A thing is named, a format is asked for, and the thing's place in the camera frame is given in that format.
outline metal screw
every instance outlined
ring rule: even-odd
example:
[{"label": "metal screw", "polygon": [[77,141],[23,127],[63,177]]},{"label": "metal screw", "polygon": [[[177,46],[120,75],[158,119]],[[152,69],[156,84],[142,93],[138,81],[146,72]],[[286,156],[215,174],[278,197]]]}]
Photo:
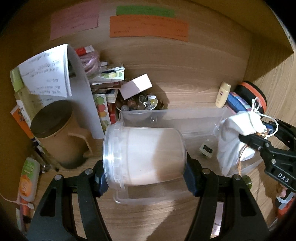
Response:
[{"label": "metal screw", "polygon": [[234,177],[235,180],[241,180],[242,179],[242,177],[240,175],[238,175],[238,174],[234,174],[233,177]]},{"label": "metal screw", "polygon": [[91,168],[88,168],[84,172],[85,172],[86,175],[90,175],[90,174],[93,173],[93,170]]},{"label": "metal screw", "polygon": [[206,175],[209,175],[211,173],[211,170],[208,169],[208,168],[204,168],[204,169],[202,169],[202,173],[206,174]]},{"label": "metal screw", "polygon": [[58,175],[56,175],[56,176],[54,177],[54,179],[55,179],[56,181],[60,180],[61,178],[62,178],[62,175],[61,175],[61,174],[58,174]]}]

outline string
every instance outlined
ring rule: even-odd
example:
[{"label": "string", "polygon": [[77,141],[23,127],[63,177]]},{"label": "string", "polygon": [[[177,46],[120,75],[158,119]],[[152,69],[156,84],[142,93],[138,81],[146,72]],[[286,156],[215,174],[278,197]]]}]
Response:
[{"label": "string", "polygon": [[[272,118],[272,117],[270,117],[270,116],[268,116],[268,115],[261,114],[261,113],[259,112],[259,108],[260,108],[260,107],[261,107],[261,103],[260,103],[259,98],[256,97],[255,99],[252,99],[252,108],[251,108],[251,111],[253,111],[253,112],[255,112],[255,113],[257,113],[257,114],[259,114],[259,115],[261,115],[261,116],[264,116],[264,117],[267,117],[267,118],[272,119],[272,120],[275,122],[275,124],[276,124],[276,130],[275,130],[273,133],[269,134],[269,135],[268,135],[268,133],[269,133],[269,129],[267,129],[266,131],[264,131],[264,132],[262,132],[262,133],[258,133],[258,132],[257,132],[257,135],[262,136],[262,137],[265,139],[265,138],[271,137],[271,136],[273,136],[275,133],[277,133],[277,131],[279,130],[279,124],[277,123],[276,119],[274,119],[274,118]],[[237,157],[237,169],[238,169],[238,172],[239,172],[239,175],[240,175],[240,176],[242,175],[241,157],[242,157],[242,154],[243,154],[244,150],[245,150],[247,147],[248,147],[248,145],[245,144],[245,145],[241,148],[241,150],[239,151],[239,154],[238,154],[238,157]]]},{"label": "string", "polygon": [[32,203],[21,203],[21,202],[17,202],[17,201],[12,201],[12,200],[9,200],[9,199],[6,199],[5,197],[3,197],[3,195],[1,193],[0,193],[0,195],[5,201],[16,203],[18,205],[25,205],[25,206],[29,207],[30,209],[34,209],[34,205]]}]

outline green label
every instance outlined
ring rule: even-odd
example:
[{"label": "green label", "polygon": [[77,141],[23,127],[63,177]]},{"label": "green label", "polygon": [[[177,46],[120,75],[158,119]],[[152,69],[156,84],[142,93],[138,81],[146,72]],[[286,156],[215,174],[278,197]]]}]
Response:
[{"label": "green label", "polygon": [[22,175],[27,175],[28,178],[32,179],[34,168],[35,168],[34,162],[26,159],[24,166],[22,168]]},{"label": "green label", "polygon": [[151,6],[118,6],[116,9],[116,15],[156,15],[162,17],[175,17],[175,11],[171,9],[166,9],[162,7],[151,7]]},{"label": "green label", "polygon": [[15,92],[18,92],[20,89],[24,87],[18,67],[10,71],[10,79]]}]

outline card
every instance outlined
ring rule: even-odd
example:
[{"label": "card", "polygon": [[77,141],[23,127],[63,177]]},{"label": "card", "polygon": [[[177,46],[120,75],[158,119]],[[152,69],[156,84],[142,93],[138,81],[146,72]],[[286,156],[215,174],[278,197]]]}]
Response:
[{"label": "card", "polygon": [[110,37],[156,36],[188,41],[188,23],[161,16],[119,15],[110,17]]},{"label": "card", "polygon": [[172,9],[162,8],[162,7],[153,7],[153,6],[139,6],[139,5],[126,5],[118,6],[116,8],[116,15],[156,15],[174,18],[175,11]]},{"label": "card", "polygon": [[99,3],[98,0],[83,2],[53,13],[50,23],[50,40],[97,28]]}]

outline small bottle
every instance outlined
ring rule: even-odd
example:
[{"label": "small bottle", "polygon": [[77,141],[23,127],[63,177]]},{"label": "small bottle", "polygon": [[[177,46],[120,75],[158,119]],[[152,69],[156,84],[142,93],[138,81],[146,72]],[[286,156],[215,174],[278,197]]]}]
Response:
[{"label": "small bottle", "polygon": [[39,162],[28,157],[22,168],[19,185],[20,196],[27,202],[32,202],[35,199],[39,172]]},{"label": "small bottle", "polygon": [[229,95],[230,87],[230,84],[222,82],[216,99],[216,106],[218,108],[222,108],[225,105],[227,97]]}]

